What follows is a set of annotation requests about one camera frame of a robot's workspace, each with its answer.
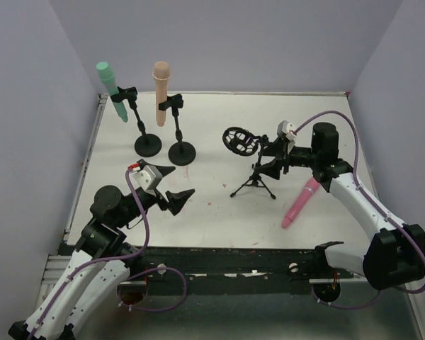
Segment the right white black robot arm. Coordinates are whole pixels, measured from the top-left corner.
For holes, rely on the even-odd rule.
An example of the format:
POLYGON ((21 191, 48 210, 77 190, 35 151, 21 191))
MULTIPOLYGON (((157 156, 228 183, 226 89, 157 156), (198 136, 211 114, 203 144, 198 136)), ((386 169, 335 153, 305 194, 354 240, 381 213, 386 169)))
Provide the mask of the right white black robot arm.
POLYGON ((310 147, 295 146, 292 124, 282 121, 277 138, 263 149, 272 161, 258 170, 279 179, 289 167, 307 167, 316 182, 354 217, 369 244, 358 248, 343 242, 317 246, 323 266, 345 269, 367 279, 376 290, 421 280, 425 276, 425 232, 392 215, 359 181, 355 169, 339 157, 339 134, 331 123, 316 123, 310 147))

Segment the black tripod ring stand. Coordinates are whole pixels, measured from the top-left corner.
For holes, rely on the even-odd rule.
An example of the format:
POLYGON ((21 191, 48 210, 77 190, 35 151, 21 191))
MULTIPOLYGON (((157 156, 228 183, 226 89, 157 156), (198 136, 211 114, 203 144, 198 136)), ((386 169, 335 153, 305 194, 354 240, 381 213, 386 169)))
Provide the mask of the black tripod ring stand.
POLYGON ((261 166, 263 150, 269 144, 268 136, 254 135, 253 133, 242 127, 229 127, 224 131, 222 135, 222 142, 229 151, 241 157, 250 157, 258 153, 258 159, 256 163, 252 165, 252 174, 249 176, 246 182, 244 182, 237 190, 232 192, 229 196, 231 198, 235 197, 236 194, 244 187, 264 188, 266 189, 270 197, 275 200, 276 196, 264 183, 261 177, 261 172, 258 170, 258 168, 261 166))

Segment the peach toy microphone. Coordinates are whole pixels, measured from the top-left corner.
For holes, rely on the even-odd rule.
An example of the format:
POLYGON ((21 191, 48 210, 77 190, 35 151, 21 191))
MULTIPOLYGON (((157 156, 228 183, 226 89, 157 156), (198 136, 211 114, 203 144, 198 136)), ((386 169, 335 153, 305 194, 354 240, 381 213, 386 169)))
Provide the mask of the peach toy microphone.
POLYGON ((168 82, 171 78, 169 64, 163 61, 156 62, 152 75, 155 83, 156 123, 159 127, 163 127, 166 122, 166 112, 159 109, 159 104, 167 100, 168 82))

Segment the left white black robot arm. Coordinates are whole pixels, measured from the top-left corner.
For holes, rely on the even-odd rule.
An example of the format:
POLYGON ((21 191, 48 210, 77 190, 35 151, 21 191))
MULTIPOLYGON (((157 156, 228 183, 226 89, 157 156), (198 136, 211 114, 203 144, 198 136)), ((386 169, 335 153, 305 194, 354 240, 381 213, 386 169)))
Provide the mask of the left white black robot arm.
POLYGON ((98 189, 90 207, 92 218, 83 228, 71 259, 54 288, 31 316, 14 322, 12 339, 75 339, 103 299, 130 276, 132 265, 149 244, 148 210, 158 206, 172 215, 180 213, 193 189, 161 194, 157 186, 175 170, 141 159, 130 165, 123 195, 113 185, 98 189))

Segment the black round-base clip stand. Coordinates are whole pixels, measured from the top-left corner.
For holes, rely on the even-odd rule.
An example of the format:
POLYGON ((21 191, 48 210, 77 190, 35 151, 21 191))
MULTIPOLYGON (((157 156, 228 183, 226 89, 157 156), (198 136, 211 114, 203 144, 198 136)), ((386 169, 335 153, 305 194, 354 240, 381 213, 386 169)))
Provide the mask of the black round-base clip stand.
POLYGON ((141 157, 153 157, 162 149, 162 141, 158 136, 152 133, 147 133, 145 124, 143 123, 137 109, 137 89, 130 87, 122 89, 118 87, 118 93, 111 96, 113 103, 122 103, 127 101, 130 109, 135 114, 137 119, 137 127, 140 131, 140 136, 135 140, 135 152, 141 157))

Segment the green toy microphone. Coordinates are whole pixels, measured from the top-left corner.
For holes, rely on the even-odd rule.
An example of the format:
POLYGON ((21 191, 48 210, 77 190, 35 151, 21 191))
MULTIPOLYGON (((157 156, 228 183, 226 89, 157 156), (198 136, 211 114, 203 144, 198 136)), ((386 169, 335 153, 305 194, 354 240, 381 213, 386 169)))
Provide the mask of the green toy microphone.
MULTIPOLYGON (((109 63, 99 62, 96 64, 96 72, 101 83, 106 88, 106 91, 111 98, 115 94, 119 94, 118 86, 116 84, 115 73, 109 63)), ((128 113, 123 102, 113 102, 114 109, 118 117, 126 123, 128 121, 128 113)))

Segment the left aluminium rail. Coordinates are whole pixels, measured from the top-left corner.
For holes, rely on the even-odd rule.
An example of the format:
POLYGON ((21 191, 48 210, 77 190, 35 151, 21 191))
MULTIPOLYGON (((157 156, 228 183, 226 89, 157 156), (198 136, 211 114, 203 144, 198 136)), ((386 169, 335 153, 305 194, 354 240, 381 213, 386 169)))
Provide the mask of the left aluminium rail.
POLYGON ((71 256, 48 256, 42 275, 43 284, 55 284, 67 268, 71 256))

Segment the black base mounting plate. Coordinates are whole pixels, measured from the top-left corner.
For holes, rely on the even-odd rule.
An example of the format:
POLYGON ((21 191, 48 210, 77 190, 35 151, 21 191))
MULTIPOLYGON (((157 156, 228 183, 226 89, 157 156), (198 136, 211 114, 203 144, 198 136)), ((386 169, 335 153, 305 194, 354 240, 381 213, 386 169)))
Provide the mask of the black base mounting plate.
POLYGON ((228 249, 150 246, 129 265, 131 275, 165 265, 177 273, 148 273, 121 284, 155 296, 308 294, 313 281, 351 278, 321 262, 313 249, 228 249))

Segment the pink toy microphone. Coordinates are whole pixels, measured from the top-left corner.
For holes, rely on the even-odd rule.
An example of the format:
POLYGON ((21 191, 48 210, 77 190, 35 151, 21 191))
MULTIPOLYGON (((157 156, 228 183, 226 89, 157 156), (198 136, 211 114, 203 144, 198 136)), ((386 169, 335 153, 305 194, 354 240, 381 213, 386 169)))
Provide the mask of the pink toy microphone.
POLYGON ((319 187, 320 184, 313 177, 306 182, 295 202, 291 205, 283 218, 281 223, 281 227, 283 229, 287 229, 295 221, 299 213, 317 192, 319 187))

